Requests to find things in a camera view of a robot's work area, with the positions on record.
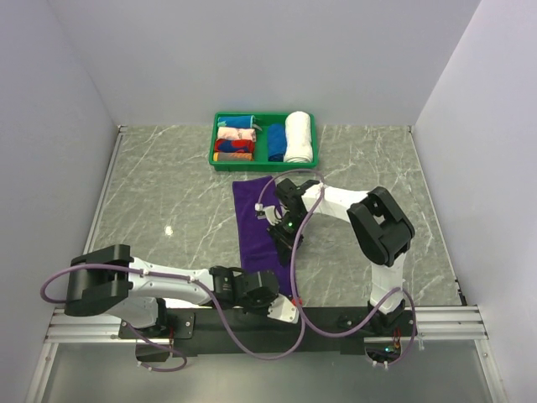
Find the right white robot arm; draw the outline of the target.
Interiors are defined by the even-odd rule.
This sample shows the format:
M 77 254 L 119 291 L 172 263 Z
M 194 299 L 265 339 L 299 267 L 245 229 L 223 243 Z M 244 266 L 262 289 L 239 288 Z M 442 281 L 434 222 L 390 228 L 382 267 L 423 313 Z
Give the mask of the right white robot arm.
M 381 186 L 350 191 L 315 180 L 297 186 L 285 179 L 274 194 L 280 207 L 264 205 L 260 196 L 254 210 L 269 222 L 268 234 L 279 259 L 289 264 L 293 297 L 298 297 L 295 266 L 305 225 L 316 213 L 342 220 L 351 225 L 362 254 L 371 262 L 370 328 L 379 335 L 391 333 L 405 308 L 403 267 L 415 236 L 413 224 L 391 193 Z

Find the purple towel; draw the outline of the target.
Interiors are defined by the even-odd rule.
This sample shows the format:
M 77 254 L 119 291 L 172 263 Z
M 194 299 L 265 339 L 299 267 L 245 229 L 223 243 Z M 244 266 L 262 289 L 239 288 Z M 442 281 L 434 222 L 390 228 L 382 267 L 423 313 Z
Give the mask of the purple towel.
M 265 176 L 232 183 L 240 262 L 249 274 L 272 271 L 279 283 L 279 293 L 291 296 L 289 263 L 279 262 L 276 246 L 268 233 L 269 222 L 265 218 L 258 219 L 255 211 L 255 204 L 266 185 L 268 188 L 263 194 L 262 204 L 268 207 L 279 203 L 274 194 L 275 184 L 269 183 L 271 179 L 271 176 Z

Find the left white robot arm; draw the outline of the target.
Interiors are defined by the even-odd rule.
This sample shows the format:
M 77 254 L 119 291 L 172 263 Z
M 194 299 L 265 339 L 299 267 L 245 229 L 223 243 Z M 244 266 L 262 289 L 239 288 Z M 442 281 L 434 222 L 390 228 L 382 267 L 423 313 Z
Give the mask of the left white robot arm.
M 100 269 L 73 271 L 69 275 L 65 314 L 70 317 L 113 315 L 152 338 L 167 331 L 165 299 L 223 309 L 239 306 L 268 315 L 282 300 L 279 282 L 271 271 L 253 274 L 236 267 L 183 270 L 151 264 L 116 244 L 71 261 L 73 267 L 100 264 Z

